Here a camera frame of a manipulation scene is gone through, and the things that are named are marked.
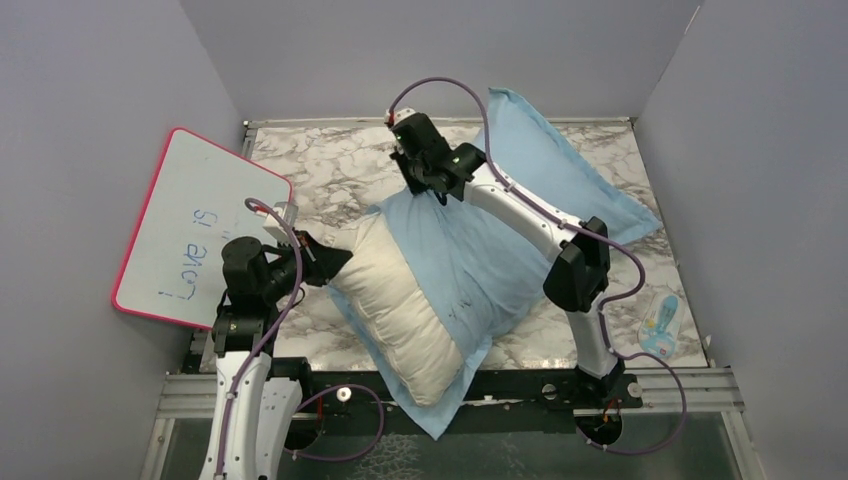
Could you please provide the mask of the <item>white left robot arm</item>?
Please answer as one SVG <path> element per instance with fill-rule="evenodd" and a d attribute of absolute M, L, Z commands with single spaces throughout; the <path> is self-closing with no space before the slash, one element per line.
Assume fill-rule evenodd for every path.
<path fill-rule="evenodd" d="M 273 356 L 281 299 L 294 306 L 302 284 L 324 286 L 352 259 L 297 232 L 292 246 L 254 237 L 222 249 L 225 294 L 212 339 L 216 399 L 203 479 L 273 479 L 293 417 L 314 397 L 303 357 Z"/>

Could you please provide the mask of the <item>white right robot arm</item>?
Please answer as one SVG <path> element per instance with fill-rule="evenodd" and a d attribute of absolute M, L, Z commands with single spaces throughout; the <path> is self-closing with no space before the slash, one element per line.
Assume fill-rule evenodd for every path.
<path fill-rule="evenodd" d="M 606 405 L 624 372 L 602 314 L 612 246 L 606 224 L 597 217 L 583 221 L 523 191 L 488 147 L 451 147 L 424 113 L 389 112 L 385 124 L 395 139 L 391 157 L 413 193 L 432 192 L 442 204 L 454 198 L 487 212 L 550 262 L 543 292 L 565 312 L 578 353 L 575 379 L 560 394 L 573 405 Z"/>

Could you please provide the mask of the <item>white pillow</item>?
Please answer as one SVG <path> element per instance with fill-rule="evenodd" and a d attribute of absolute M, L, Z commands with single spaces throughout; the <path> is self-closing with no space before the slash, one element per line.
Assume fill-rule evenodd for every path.
<path fill-rule="evenodd" d="M 437 404 L 464 358 L 415 279 L 380 213 L 363 216 L 328 237 L 352 253 L 331 281 L 340 308 L 364 336 L 395 396 L 416 407 Z"/>

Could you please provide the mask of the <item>light blue pillowcase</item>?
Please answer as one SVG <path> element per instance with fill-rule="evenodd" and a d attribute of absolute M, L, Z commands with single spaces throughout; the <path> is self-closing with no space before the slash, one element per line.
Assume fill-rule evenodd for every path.
<path fill-rule="evenodd" d="M 643 204 L 607 182 L 521 95 L 491 89 L 489 129 L 474 138 L 522 187 L 556 209 L 598 217 L 626 245 L 660 227 Z M 433 439 L 447 430 L 494 338 L 517 326 L 543 297 L 550 263 L 521 235 L 468 203 L 441 205 L 431 194 L 401 190 L 365 214 L 382 214 L 411 271 L 464 358 L 458 376 L 432 407 L 391 397 Z M 364 336 L 329 295 L 363 342 Z M 372 351 L 363 342 L 372 357 Z"/>

